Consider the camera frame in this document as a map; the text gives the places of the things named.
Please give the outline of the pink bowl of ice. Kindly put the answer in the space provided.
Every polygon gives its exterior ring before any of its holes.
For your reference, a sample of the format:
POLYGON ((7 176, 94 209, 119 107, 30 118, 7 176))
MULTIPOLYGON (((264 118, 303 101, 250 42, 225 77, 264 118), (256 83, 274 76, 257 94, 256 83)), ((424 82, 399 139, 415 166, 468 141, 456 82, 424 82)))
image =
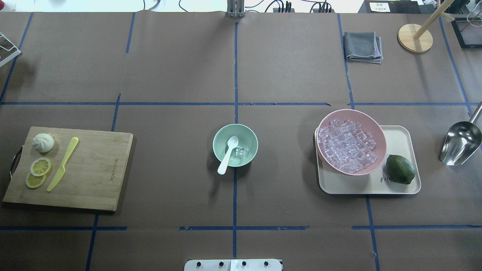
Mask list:
POLYGON ((315 130, 318 156, 346 175, 375 172, 387 153, 387 139, 381 126, 358 110, 329 113, 315 130))

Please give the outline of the white plastic spoon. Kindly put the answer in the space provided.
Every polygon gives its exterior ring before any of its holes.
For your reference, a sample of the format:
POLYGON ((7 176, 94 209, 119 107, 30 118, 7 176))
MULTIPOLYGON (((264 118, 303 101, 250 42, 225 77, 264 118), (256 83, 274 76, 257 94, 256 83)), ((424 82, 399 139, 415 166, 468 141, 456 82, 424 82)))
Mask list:
POLYGON ((230 160, 230 157, 231 157, 231 153, 234 149, 236 149, 239 145, 239 138, 237 136, 232 136, 229 138, 229 140, 227 141, 227 152, 226 154, 224 155, 219 167, 218 167, 218 170, 217 170, 217 173, 219 175, 224 175, 227 171, 227 167, 228 167, 228 163, 229 163, 229 160, 230 160))

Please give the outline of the wooden cutting board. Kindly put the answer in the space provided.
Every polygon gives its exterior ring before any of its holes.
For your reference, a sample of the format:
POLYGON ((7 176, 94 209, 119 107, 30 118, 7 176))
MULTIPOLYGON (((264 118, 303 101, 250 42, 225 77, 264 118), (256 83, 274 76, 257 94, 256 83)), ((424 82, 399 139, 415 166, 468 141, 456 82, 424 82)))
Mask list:
POLYGON ((126 132, 31 127, 23 145, 19 164, 7 187, 4 202, 40 206, 116 211, 134 136, 126 132), (42 156, 32 147, 33 138, 50 134, 55 141, 45 154, 52 162, 46 182, 38 188, 26 186, 33 161, 42 156), (48 192, 73 137, 79 143, 66 163, 62 179, 48 192))

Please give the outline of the metal tray with glasses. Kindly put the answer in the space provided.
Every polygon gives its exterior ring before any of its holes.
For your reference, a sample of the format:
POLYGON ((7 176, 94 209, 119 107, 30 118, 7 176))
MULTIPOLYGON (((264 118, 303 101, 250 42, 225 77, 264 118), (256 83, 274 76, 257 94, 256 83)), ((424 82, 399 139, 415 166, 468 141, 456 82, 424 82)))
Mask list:
POLYGON ((458 17, 451 22, 453 31, 463 49, 480 49, 482 47, 481 17, 458 17))

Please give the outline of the yellow plastic knife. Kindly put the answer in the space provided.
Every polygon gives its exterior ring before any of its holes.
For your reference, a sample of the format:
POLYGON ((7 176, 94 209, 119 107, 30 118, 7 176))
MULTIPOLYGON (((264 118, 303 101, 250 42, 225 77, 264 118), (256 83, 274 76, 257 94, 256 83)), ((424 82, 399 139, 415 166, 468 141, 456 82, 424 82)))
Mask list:
POLYGON ((53 180, 50 182, 48 185, 46 191, 51 192, 57 185, 58 183, 62 180, 63 176, 66 173, 66 165, 67 162, 69 161, 72 153, 74 153, 74 150, 76 149, 77 145, 79 144, 79 138, 78 137, 72 137, 70 140, 67 149, 65 151, 65 154, 62 158, 62 161, 59 164, 59 168, 56 171, 53 180))

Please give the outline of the clear ice cube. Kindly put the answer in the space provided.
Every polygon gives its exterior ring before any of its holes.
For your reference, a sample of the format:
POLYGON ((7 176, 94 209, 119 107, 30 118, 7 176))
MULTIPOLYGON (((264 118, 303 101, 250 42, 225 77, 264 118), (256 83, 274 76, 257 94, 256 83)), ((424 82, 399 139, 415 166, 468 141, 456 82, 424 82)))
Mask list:
POLYGON ((243 157, 244 155, 244 148, 241 147, 241 146, 238 146, 236 149, 235 149, 235 156, 236 157, 243 157))

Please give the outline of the green ceramic bowl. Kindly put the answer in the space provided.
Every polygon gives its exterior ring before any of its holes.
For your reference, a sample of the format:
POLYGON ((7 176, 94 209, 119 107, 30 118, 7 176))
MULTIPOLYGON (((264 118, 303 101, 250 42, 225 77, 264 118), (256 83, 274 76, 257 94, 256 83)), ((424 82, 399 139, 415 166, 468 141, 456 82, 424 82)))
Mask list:
POLYGON ((228 163, 230 167, 242 167, 250 163, 258 152, 258 137, 254 131, 245 125, 230 124, 222 127, 212 141, 212 149, 219 161, 222 161, 227 152, 227 141, 230 137, 237 136, 239 145, 244 148, 243 157, 235 156, 235 149, 231 153, 228 163))

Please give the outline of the grey folded cloth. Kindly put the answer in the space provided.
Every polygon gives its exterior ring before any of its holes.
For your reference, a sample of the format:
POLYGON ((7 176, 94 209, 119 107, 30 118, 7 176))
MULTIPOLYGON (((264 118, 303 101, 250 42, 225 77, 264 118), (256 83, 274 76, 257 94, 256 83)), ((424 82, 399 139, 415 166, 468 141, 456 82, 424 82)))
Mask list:
POLYGON ((375 32, 345 32, 343 45, 348 60, 375 64, 383 60, 381 37, 375 32))

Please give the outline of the aluminium frame post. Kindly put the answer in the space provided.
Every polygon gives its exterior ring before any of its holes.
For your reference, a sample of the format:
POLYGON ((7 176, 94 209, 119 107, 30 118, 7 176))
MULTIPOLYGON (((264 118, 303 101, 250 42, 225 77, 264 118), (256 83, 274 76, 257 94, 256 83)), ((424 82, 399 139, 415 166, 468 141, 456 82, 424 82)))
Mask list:
POLYGON ((244 0, 227 0, 227 17, 243 18, 246 15, 244 0))

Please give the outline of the green lime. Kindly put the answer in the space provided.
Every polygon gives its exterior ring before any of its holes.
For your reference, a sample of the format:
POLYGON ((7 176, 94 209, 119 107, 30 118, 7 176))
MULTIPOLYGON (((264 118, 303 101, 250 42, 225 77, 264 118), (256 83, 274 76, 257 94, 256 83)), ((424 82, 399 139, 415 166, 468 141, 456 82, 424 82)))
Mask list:
POLYGON ((408 159, 400 155, 389 155, 386 161, 387 176, 400 184, 411 184, 415 178, 415 168, 408 159))

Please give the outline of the wooden mug tree stand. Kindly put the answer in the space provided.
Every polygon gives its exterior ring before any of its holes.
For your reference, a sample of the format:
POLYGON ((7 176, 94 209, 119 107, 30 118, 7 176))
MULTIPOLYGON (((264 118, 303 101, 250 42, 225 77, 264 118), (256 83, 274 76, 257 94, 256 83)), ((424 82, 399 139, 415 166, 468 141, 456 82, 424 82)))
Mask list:
POLYGON ((433 37, 429 27, 437 20, 453 3, 453 0, 445 0, 443 3, 437 1, 437 9, 422 25, 406 24, 402 26, 397 34, 399 44, 406 50, 413 53, 428 51, 433 45, 433 37))

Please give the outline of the steel ice scoop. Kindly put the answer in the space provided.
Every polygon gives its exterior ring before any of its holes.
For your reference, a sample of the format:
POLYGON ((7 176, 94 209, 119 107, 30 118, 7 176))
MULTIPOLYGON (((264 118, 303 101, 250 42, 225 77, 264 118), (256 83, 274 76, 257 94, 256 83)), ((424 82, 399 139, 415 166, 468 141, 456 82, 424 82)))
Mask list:
POLYGON ((481 109, 480 102, 469 121, 457 122, 449 128, 439 155, 445 165, 463 165, 481 146, 482 134, 476 125, 481 109))

